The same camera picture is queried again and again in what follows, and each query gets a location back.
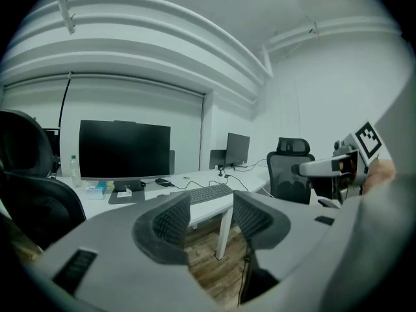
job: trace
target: person's hand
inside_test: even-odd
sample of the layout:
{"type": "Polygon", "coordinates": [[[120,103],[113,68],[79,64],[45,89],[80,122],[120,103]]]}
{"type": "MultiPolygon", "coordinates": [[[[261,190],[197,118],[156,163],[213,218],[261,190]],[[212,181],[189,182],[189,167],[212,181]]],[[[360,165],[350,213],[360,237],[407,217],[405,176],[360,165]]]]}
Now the person's hand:
{"type": "Polygon", "coordinates": [[[374,186],[393,180],[396,168],[389,159],[375,159],[370,164],[369,174],[363,185],[363,194],[369,192],[374,186]]]}

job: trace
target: chair headrest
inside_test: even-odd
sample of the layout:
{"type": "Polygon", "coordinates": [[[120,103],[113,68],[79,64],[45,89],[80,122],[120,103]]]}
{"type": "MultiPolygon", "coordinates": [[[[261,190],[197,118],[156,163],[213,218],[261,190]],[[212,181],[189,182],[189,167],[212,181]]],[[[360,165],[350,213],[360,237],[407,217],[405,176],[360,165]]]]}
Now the chair headrest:
{"type": "Polygon", "coordinates": [[[279,138],[276,153],[280,155],[303,156],[311,151],[307,140],[302,138],[279,138]]]}
{"type": "Polygon", "coordinates": [[[53,155],[45,131],[35,119],[17,110],[0,110],[0,159],[3,170],[47,177],[53,155]]]}

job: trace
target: wooden floor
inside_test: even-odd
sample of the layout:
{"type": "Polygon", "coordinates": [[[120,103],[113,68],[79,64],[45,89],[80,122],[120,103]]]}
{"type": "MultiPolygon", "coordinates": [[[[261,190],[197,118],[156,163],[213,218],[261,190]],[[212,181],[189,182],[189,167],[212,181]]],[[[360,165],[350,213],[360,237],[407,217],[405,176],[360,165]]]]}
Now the wooden floor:
{"type": "Polygon", "coordinates": [[[225,256],[218,260],[215,252],[220,225],[218,215],[199,224],[197,230],[188,228],[185,251],[195,280],[218,305],[231,309],[238,304],[247,245],[239,227],[232,225],[225,256]]]}

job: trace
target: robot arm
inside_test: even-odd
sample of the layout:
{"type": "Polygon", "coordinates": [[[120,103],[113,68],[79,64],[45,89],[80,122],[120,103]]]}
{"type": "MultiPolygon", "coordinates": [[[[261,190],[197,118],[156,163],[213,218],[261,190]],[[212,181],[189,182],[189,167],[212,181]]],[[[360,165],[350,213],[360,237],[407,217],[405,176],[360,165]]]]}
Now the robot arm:
{"type": "Polygon", "coordinates": [[[369,166],[382,146],[374,126],[366,122],[335,143],[332,158],[294,165],[292,172],[310,178],[317,195],[343,203],[363,194],[369,166]]]}

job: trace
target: desk leg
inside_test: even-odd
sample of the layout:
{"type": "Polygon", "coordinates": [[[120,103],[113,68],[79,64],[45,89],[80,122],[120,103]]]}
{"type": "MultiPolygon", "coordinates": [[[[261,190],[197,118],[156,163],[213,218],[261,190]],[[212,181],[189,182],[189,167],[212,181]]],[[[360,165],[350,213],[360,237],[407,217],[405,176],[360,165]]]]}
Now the desk leg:
{"type": "Polygon", "coordinates": [[[233,208],[229,208],[222,213],[220,236],[218,238],[218,244],[216,246],[216,258],[221,260],[226,251],[229,227],[231,226],[231,219],[233,218],[233,208]]]}

